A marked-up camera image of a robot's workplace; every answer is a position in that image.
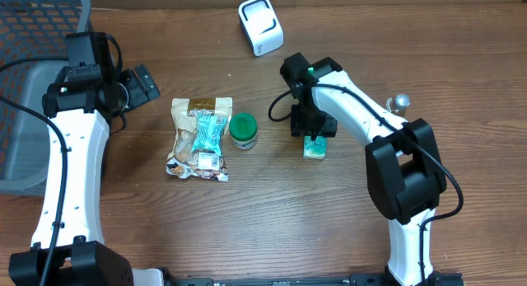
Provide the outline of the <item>teal tissue pack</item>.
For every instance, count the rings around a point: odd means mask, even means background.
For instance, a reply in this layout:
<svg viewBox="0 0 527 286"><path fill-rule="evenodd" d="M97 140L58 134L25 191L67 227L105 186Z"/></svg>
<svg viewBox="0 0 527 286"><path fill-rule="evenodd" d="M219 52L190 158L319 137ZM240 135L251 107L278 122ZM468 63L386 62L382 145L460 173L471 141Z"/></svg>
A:
<svg viewBox="0 0 527 286"><path fill-rule="evenodd" d="M304 137L303 158L324 159L327 151L327 138L317 136L315 140L311 136Z"/></svg>

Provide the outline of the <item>green lidded cup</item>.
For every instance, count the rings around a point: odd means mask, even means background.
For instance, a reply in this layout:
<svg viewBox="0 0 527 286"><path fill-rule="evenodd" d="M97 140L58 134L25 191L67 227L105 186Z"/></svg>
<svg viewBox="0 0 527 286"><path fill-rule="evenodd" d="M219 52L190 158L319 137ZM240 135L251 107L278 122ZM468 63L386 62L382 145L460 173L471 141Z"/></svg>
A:
<svg viewBox="0 0 527 286"><path fill-rule="evenodd" d="M239 113L231 118L230 135L237 148L248 150L255 146L258 139L258 125L255 117L249 113Z"/></svg>

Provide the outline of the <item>teal snack bar wrapper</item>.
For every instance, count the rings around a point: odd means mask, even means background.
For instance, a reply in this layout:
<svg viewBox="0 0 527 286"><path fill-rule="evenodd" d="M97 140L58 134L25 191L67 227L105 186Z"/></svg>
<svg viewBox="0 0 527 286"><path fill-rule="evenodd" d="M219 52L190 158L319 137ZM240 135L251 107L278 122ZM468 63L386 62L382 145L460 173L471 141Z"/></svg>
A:
<svg viewBox="0 0 527 286"><path fill-rule="evenodd" d="M214 152L221 156L221 140L227 121L227 117L200 115L197 118L196 137L192 151Z"/></svg>

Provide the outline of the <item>brown Pantree snack pouch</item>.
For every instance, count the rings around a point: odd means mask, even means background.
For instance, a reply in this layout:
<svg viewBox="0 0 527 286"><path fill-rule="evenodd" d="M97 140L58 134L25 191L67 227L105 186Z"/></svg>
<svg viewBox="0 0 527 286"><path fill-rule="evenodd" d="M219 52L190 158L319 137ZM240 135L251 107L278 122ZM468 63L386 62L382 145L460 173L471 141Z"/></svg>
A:
<svg viewBox="0 0 527 286"><path fill-rule="evenodd" d="M175 142L168 154L166 172L184 180L195 176L212 181L227 181L228 170L223 152L221 156L214 152L193 152L192 147L200 115L227 117L223 140L229 129L232 111L233 100L230 97L173 99L170 113L175 126Z"/></svg>

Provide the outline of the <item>yellow oil bottle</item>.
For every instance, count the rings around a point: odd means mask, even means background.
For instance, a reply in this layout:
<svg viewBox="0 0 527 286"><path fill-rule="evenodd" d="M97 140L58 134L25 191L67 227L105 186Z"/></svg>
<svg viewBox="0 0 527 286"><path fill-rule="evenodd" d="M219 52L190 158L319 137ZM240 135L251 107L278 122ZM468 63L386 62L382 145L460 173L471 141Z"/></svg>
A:
<svg viewBox="0 0 527 286"><path fill-rule="evenodd" d="M406 94L398 94L390 97L386 101L385 108L390 113L404 117L407 113L407 109L410 106L410 97Z"/></svg>

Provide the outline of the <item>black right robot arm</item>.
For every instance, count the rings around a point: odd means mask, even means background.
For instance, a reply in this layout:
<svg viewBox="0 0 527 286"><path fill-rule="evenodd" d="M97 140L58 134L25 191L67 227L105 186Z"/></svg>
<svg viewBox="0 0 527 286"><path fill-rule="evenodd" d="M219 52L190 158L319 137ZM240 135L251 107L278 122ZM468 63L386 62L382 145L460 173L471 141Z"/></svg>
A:
<svg viewBox="0 0 527 286"><path fill-rule="evenodd" d="M332 138L342 125L365 148L367 189L389 221L388 282L432 285L427 220L446 179L431 126L385 110L331 58L309 63L293 54L280 74L298 101L291 108L292 135Z"/></svg>

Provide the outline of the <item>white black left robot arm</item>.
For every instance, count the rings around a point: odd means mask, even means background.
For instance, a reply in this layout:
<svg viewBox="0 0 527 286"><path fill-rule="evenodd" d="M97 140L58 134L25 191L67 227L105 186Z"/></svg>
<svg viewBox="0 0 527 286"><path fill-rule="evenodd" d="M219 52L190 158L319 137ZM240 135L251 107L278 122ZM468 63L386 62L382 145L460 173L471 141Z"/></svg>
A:
<svg viewBox="0 0 527 286"><path fill-rule="evenodd" d="M26 87L42 96L49 131L44 203L30 249L9 260L16 285L164 285L163 270L134 269L105 245L100 224L100 185L112 119L159 91L130 85L122 68L39 63Z"/></svg>

